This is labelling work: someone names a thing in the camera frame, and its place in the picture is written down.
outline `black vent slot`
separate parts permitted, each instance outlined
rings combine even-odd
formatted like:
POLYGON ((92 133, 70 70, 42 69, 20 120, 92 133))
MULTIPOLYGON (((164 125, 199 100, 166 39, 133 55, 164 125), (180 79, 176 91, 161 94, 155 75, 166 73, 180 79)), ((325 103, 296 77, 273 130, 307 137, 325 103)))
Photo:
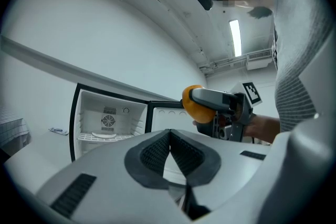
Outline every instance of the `black vent slot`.
POLYGON ((254 152, 251 152, 251 151, 243 151, 241 153, 241 155, 251 157, 251 158, 254 158, 254 159, 259 159, 261 161, 263 161, 264 158, 266 157, 266 155, 264 155, 264 154, 254 153, 254 152))
POLYGON ((169 154, 169 134, 156 140, 150 146, 144 148, 140 154, 140 160, 148 169, 163 176, 164 164, 169 154))
POLYGON ((171 133, 171 152, 184 176, 189 175, 204 161, 204 153, 190 143, 171 133))
POLYGON ((69 218, 95 180, 95 176, 80 174, 53 202, 51 208, 66 218, 69 218))

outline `air conditioning unit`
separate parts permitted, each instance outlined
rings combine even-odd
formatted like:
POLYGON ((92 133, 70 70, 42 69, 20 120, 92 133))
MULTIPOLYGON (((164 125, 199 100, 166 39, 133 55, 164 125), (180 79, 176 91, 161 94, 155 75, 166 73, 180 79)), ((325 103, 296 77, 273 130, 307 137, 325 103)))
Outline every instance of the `air conditioning unit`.
POLYGON ((247 70, 264 68, 272 61, 271 49, 255 51, 247 55, 246 68, 247 70))

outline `person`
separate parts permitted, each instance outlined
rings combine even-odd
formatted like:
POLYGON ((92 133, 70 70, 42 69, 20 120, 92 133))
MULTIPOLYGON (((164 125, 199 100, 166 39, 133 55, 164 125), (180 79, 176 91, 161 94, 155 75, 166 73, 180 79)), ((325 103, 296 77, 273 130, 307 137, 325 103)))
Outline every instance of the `person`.
POLYGON ((224 7, 252 8, 255 19, 273 15, 272 55, 277 69, 275 102, 279 118, 254 115, 244 135, 272 143, 280 132, 316 114, 300 74, 324 44, 334 25, 326 0, 214 0, 224 7))

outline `white plate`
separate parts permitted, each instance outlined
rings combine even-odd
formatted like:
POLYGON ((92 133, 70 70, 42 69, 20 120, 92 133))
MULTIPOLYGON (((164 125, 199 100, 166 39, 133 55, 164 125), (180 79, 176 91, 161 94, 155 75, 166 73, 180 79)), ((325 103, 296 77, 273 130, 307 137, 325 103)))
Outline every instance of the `white plate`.
POLYGON ((98 138, 108 139, 115 137, 117 134, 107 134, 104 133, 104 131, 101 131, 101 132, 92 132, 92 135, 98 138))

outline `ceiling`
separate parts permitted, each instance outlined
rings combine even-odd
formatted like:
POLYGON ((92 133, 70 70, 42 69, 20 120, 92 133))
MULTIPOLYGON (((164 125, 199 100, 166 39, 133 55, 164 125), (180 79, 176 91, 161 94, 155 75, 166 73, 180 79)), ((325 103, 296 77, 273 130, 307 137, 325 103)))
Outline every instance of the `ceiling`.
POLYGON ((205 11, 197 0, 123 0, 166 31, 199 67, 234 56, 229 21, 238 19, 242 53, 270 47, 272 18, 253 19, 246 8, 214 5, 205 11))

